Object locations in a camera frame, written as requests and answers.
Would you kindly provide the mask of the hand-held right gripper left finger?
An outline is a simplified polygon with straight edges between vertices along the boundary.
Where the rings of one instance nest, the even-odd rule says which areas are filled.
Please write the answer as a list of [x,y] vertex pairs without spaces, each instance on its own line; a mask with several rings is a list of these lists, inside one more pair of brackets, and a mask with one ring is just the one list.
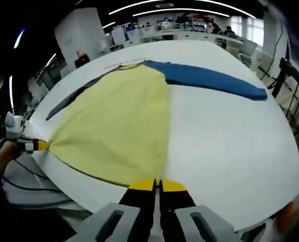
[[149,234],[153,224],[155,179],[142,179],[131,184],[119,203],[108,203],[85,219],[76,235],[68,241],[131,241],[137,222]]

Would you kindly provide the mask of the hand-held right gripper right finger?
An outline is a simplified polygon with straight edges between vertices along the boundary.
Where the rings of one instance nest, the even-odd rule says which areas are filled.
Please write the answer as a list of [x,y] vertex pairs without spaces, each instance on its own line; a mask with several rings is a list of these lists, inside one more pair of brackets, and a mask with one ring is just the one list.
[[162,179],[159,199],[165,241],[240,241],[229,222],[208,207],[196,205],[182,184]]

